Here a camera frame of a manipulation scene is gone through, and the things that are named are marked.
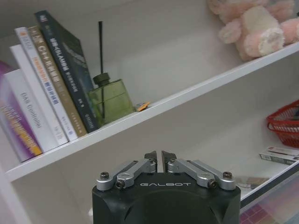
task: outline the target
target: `pink stuffed toy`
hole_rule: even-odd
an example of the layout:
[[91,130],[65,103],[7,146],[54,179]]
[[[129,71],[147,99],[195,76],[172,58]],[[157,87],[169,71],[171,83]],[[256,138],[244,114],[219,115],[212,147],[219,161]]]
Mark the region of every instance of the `pink stuffed toy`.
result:
[[294,0],[268,6],[269,0],[207,0],[211,11],[226,24],[219,32],[224,43],[236,43],[242,60],[249,61],[299,41],[299,18]]

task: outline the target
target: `red plastic basket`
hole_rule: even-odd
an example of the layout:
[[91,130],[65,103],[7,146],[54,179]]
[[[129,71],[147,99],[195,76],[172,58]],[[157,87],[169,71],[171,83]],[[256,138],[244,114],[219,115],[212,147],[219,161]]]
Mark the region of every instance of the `red plastic basket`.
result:
[[286,146],[299,148],[299,100],[267,117],[268,128],[274,131]]

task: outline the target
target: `book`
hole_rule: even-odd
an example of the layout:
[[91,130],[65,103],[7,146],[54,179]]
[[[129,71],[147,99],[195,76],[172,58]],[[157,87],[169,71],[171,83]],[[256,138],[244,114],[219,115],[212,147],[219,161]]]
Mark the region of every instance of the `book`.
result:
[[35,16],[87,132],[97,130],[99,125],[87,95],[93,84],[80,40],[47,11],[35,13]]
[[23,72],[18,69],[4,74],[4,77],[24,114],[24,117],[30,125],[42,152],[47,152],[56,148],[58,143],[24,78]]
[[4,72],[0,71],[0,124],[19,160],[24,162],[42,153]]
[[48,99],[60,121],[60,124],[65,131],[65,134],[69,141],[77,139],[77,134],[71,124],[71,121],[69,117],[66,114],[66,111],[59,99],[59,96],[57,95],[57,92],[53,86],[52,81],[50,80],[49,74],[47,70],[45,69],[37,50],[35,49],[35,46],[30,38],[30,35],[28,33],[27,28],[21,27],[15,29],[15,32],[17,36],[19,37],[19,40],[21,41],[21,45],[30,60],[37,77],[40,80],[41,86],[44,89],[46,95],[48,96]]
[[59,124],[59,121],[50,105],[50,102],[48,101],[45,92],[42,89],[36,73],[23,50],[23,47],[21,45],[15,45],[10,47],[10,50],[19,64],[19,67],[24,74],[24,78],[27,81],[28,86],[31,88],[37,103],[45,115],[45,119],[56,138],[57,144],[60,146],[66,143],[67,138]]
[[50,78],[53,82],[55,90],[61,100],[62,105],[71,120],[76,134],[78,137],[86,135],[86,129],[82,120],[78,114],[78,111],[71,99],[71,96],[64,84],[64,81],[61,77],[61,74],[56,66],[54,59],[50,53],[50,50],[47,46],[46,41],[43,38],[43,35],[37,26],[28,28],[29,34],[32,37],[36,50],[46,68],[50,74]]

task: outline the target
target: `book spine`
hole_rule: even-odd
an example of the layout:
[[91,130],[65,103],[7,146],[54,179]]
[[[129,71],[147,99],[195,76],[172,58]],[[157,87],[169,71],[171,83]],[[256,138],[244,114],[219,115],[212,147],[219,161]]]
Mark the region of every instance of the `book spine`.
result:
[[50,74],[50,78],[54,84],[55,90],[57,91],[61,103],[63,104],[65,111],[71,120],[77,136],[82,137],[86,135],[86,129],[83,125],[83,122],[64,84],[61,74],[54,62],[41,31],[37,26],[28,28],[28,31],[47,72]]
[[30,91],[22,71],[18,69],[6,73],[4,76],[14,92],[14,96],[42,151],[47,152],[57,147],[58,143],[51,132],[50,127],[47,125],[45,117]]
[[52,133],[54,134],[58,145],[60,146],[66,143],[66,136],[22,46],[15,45],[10,47],[10,50],[13,53],[17,63],[19,64],[20,69],[24,74],[24,77],[27,81],[27,85],[31,88],[37,103],[39,104],[42,112],[44,113],[47,123]]
[[0,125],[21,162],[42,153],[3,74],[0,74]]
[[35,13],[35,15],[87,132],[90,133],[97,130],[98,124],[88,105],[87,96],[79,84],[79,80],[76,75],[74,75],[75,72],[66,57],[66,52],[62,41],[60,41],[59,34],[53,25],[54,23],[50,21],[51,17],[48,16],[46,11]]
[[53,83],[51,82],[49,75],[29,36],[27,28],[17,28],[15,29],[15,31],[21,41],[24,51],[26,52],[29,60],[31,61],[33,68],[36,71],[36,74],[42,84],[42,87],[46,92],[51,105],[54,108],[54,111],[56,112],[56,115],[66,133],[66,136],[68,137],[69,141],[77,139],[78,138],[77,134],[71,124],[69,117],[65,112],[63,105],[60,102],[60,99],[56,93]]

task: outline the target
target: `white book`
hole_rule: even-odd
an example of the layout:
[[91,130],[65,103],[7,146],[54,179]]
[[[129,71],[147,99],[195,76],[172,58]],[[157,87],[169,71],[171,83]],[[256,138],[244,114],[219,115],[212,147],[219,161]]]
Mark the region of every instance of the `white book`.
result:
[[31,61],[31,64],[33,68],[36,71],[36,74],[42,84],[42,87],[44,91],[46,92],[51,105],[54,108],[54,111],[56,112],[56,115],[62,125],[63,130],[66,133],[67,138],[69,141],[75,140],[78,138],[75,129],[73,128],[71,121],[59,99],[59,96],[53,86],[53,83],[49,77],[49,74],[42,63],[38,52],[33,44],[33,41],[31,40],[31,37],[29,35],[29,32],[27,28],[21,27],[15,29],[21,44],[24,48],[24,51],[26,55],[28,56],[29,60]]
[[17,60],[20,69],[23,71],[24,77],[27,81],[27,84],[30,86],[32,93],[34,94],[37,103],[39,104],[46,121],[53,132],[56,141],[58,145],[65,144],[68,142],[62,127],[59,124],[59,121],[51,107],[51,104],[43,91],[43,88],[39,82],[39,79],[37,78],[37,75],[35,71],[32,68],[32,65],[30,64],[30,61],[28,60],[23,47],[19,45],[15,45],[10,47],[15,59]]
[[23,72],[18,69],[5,74],[14,96],[29,123],[33,134],[43,152],[58,146],[58,143],[48,126],[45,116],[41,111],[30,87],[24,78]]

